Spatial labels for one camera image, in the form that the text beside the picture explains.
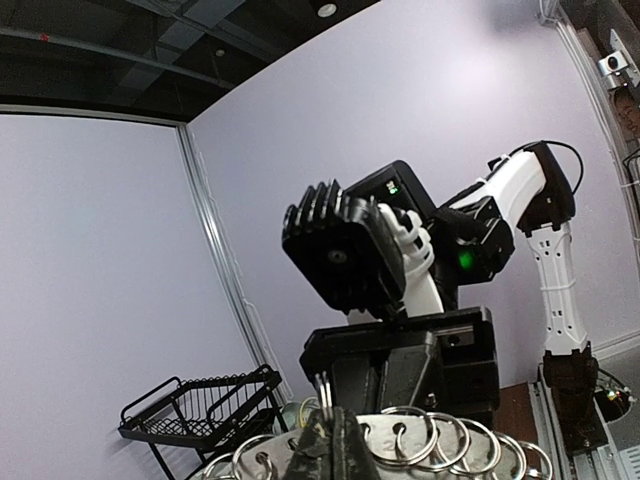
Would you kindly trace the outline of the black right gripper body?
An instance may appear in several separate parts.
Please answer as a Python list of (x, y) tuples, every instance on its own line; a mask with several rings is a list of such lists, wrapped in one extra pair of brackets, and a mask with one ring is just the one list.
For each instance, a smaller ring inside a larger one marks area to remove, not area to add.
[(311, 382), (326, 375), (333, 402), (357, 414), (414, 406), (491, 425), (500, 406), (494, 325), (484, 306), (318, 329), (300, 365)]

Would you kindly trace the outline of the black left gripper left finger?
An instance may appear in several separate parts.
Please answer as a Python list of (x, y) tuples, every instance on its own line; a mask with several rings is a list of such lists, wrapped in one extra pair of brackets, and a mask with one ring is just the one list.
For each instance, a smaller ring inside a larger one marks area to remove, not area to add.
[(286, 480), (329, 480), (333, 478), (333, 423), (323, 410), (316, 410), (302, 431), (283, 476)]

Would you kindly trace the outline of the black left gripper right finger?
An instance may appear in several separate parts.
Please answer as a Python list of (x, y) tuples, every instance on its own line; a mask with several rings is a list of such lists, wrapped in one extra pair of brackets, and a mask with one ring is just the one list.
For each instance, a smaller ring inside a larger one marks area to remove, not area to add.
[(333, 478), (380, 478), (356, 415), (342, 407), (333, 409)]

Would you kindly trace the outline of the metal disc with key rings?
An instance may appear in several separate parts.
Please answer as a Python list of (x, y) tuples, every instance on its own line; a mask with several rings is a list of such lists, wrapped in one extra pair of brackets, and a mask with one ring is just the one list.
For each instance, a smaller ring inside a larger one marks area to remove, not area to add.
[[(319, 409), (333, 423), (337, 406), (325, 376), (317, 377), (316, 389)], [(414, 406), (386, 407), (356, 417), (379, 479), (544, 479), (538, 445), (475, 420)], [(304, 428), (254, 435), (231, 452), (208, 460), (195, 476), (284, 479)]]

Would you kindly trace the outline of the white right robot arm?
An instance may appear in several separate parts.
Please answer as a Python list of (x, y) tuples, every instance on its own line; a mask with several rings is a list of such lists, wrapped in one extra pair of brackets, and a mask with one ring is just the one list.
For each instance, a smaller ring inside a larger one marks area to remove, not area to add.
[(545, 308), (542, 376), (566, 446), (595, 444), (598, 363), (575, 296), (570, 223), (575, 187), (542, 140), (490, 163), (489, 174), (436, 205), (397, 160), (342, 187), (309, 187), (288, 208), (282, 246), (346, 327), (314, 331), (301, 367), (326, 376), (356, 413), (410, 405), (491, 425), (500, 405), (496, 342), (486, 308), (458, 290), (501, 272), (522, 234)]

